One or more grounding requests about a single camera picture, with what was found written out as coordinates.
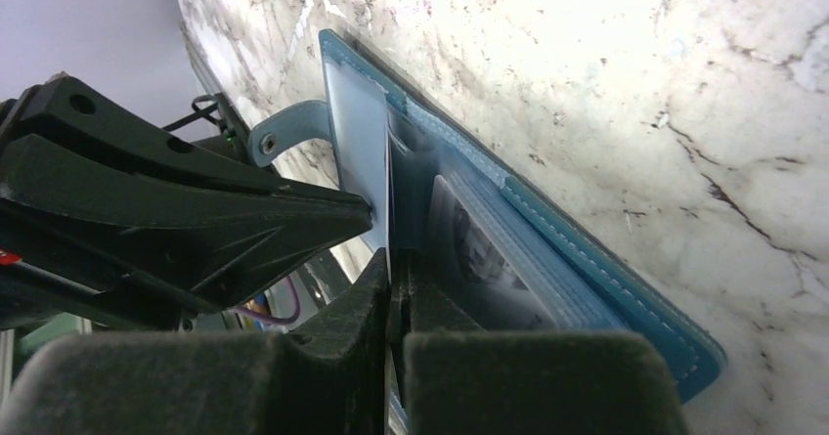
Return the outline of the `silver VIP card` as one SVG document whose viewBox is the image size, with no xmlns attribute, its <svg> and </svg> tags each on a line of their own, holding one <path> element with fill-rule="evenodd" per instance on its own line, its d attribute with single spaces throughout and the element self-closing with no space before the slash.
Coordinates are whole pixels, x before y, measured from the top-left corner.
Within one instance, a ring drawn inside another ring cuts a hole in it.
<svg viewBox="0 0 829 435">
<path fill-rule="evenodd" d="M 344 61 L 326 58 L 323 70 L 339 187 L 369 205 L 371 228 L 361 239 L 377 250 L 387 243 L 386 93 Z"/>
</svg>

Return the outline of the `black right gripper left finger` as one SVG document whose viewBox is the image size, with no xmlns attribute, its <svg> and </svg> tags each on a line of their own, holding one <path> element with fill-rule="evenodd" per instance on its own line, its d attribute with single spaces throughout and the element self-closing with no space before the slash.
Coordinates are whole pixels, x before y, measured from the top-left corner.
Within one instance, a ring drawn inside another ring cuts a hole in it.
<svg viewBox="0 0 829 435">
<path fill-rule="evenodd" d="M 68 336 L 25 365 L 5 434 L 382 434 L 390 285 L 379 249 L 287 333 Z"/>
</svg>

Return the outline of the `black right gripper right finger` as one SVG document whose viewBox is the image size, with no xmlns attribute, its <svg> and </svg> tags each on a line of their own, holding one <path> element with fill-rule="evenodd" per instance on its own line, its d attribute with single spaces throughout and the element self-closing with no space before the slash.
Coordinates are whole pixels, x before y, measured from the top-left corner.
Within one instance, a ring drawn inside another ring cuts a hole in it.
<svg viewBox="0 0 829 435">
<path fill-rule="evenodd" d="M 685 434 L 664 359 L 629 331 L 487 331 L 404 250 L 396 356 L 412 434 Z"/>
</svg>

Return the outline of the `blue card holder wallet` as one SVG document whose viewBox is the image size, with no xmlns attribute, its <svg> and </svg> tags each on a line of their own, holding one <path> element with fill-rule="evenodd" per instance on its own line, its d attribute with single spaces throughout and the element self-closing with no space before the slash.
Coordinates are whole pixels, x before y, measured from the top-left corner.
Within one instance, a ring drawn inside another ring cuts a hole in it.
<svg viewBox="0 0 829 435">
<path fill-rule="evenodd" d="M 726 353 L 703 328 L 539 190 L 332 30 L 319 34 L 321 62 L 346 62 L 386 93 L 388 220 L 383 248 L 425 252 L 433 180 L 457 182 L 483 215 L 505 257 L 551 313 L 554 329 L 628 329 L 661 354 L 682 401 L 725 370 Z M 327 91 L 257 124 L 248 149 L 267 166 L 300 144 L 333 149 Z"/>
</svg>

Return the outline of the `silver crest card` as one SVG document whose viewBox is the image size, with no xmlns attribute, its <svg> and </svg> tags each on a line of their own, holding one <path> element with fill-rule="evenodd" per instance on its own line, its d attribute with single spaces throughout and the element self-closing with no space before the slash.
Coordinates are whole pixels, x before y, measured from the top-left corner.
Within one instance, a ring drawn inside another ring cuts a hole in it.
<svg viewBox="0 0 829 435">
<path fill-rule="evenodd" d="M 433 180 L 424 246 L 443 271 L 439 285 L 481 327 L 555 328 L 551 313 L 506 259 L 493 229 L 472 209 L 470 196 L 441 175 Z"/>
</svg>

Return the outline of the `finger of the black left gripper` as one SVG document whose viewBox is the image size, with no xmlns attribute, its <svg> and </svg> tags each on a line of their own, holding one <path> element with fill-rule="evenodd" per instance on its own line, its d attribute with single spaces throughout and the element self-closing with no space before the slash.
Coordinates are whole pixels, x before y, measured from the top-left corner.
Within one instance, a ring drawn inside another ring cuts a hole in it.
<svg viewBox="0 0 829 435">
<path fill-rule="evenodd" d="M 13 102 L 13 201 L 101 225 L 370 220 L 358 196 L 185 142 L 72 76 Z"/>
<path fill-rule="evenodd" d="M 366 225 L 320 221 L 101 225 L 13 201 L 13 142 L 1 152 L 1 246 L 88 298 L 143 292 L 214 311 L 248 300 Z"/>
</svg>

